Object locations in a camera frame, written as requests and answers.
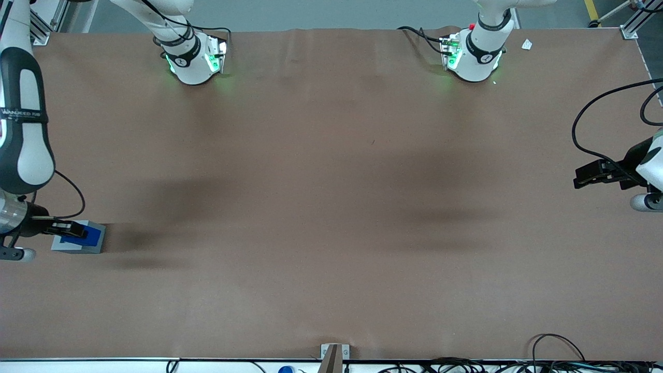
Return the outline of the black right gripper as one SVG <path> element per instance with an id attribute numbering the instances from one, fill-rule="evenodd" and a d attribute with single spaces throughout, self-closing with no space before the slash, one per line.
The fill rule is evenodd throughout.
<path id="1" fill-rule="evenodd" d="M 27 205 L 23 220 L 23 236 L 46 234 L 64 237 L 87 237 L 85 227 L 71 227 L 72 221 L 52 220 L 48 210 L 40 205 Z"/>

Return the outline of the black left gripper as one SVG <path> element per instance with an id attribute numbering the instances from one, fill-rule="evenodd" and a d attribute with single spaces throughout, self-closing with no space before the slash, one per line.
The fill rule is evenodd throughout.
<path id="1" fill-rule="evenodd" d="M 652 142 L 653 138 L 650 137 L 628 149 L 623 160 L 619 162 L 623 170 L 629 174 L 623 180 L 619 181 L 619 177 L 614 177 L 613 173 L 616 168 L 611 162 L 605 159 L 596 159 L 576 169 L 576 177 L 573 180 L 574 188 L 582 189 L 592 184 L 619 182 L 621 190 L 632 189 L 636 186 L 649 190 L 649 183 L 636 172 L 636 167 L 645 158 Z"/>

